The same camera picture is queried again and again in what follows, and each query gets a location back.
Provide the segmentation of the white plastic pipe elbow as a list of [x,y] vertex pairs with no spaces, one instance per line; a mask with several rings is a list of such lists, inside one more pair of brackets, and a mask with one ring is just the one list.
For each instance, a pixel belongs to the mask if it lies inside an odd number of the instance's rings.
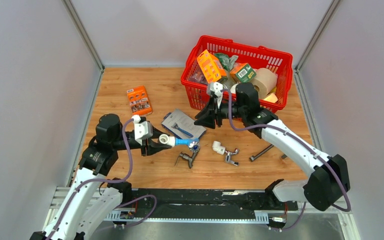
[[167,134],[161,134],[158,138],[158,141],[161,144],[168,145],[170,147],[174,147],[176,145],[176,138]]

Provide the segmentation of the blue plastic water faucet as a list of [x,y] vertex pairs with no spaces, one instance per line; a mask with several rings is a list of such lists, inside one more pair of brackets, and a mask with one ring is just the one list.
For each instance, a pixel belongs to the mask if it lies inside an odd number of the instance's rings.
[[175,139],[175,146],[187,146],[189,150],[193,153],[196,153],[200,150],[200,141],[199,139]]

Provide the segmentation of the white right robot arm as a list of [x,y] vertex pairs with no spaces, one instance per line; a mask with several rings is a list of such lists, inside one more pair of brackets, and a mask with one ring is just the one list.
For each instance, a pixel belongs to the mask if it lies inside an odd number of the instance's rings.
[[285,202],[307,202],[319,211],[334,207],[351,211],[350,178],[347,161],[339,154],[331,156],[291,131],[272,111],[261,106],[258,92],[250,82],[235,87],[235,97],[219,82],[207,85],[208,103],[195,116],[195,125],[210,129],[220,127],[224,119],[235,131],[233,124],[240,119],[244,127],[258,138],[281,150],[307,176],[307,180],[274,181],[265,195],[266,205],[279,209]]

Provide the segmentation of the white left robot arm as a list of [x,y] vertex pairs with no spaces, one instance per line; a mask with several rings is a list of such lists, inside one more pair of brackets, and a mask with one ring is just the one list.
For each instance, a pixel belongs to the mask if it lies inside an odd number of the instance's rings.
[[[42,231],[34,232],[32,240],[88,240],[105,217],[117,206],[127,207],[133,201],[132,187],[127,179],[133,171],[131,150],[140,149],[150,156],[170,149],[179,142],[157,130],[145,117],[133,115],[126,131],[118,115],[103,115],[95,136],[83,152],[72,186],[53,220]],[[126,150],[129,161],[124,178],[107,179],[118,160],[118,152]]]

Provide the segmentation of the white pipe elbow second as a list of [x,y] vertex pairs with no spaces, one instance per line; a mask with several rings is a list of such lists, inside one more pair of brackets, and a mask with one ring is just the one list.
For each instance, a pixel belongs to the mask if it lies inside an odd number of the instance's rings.
[[226,152],[226,148],[219,141],[213,142],[212,150],[215,151],[219,155],[224,155]]

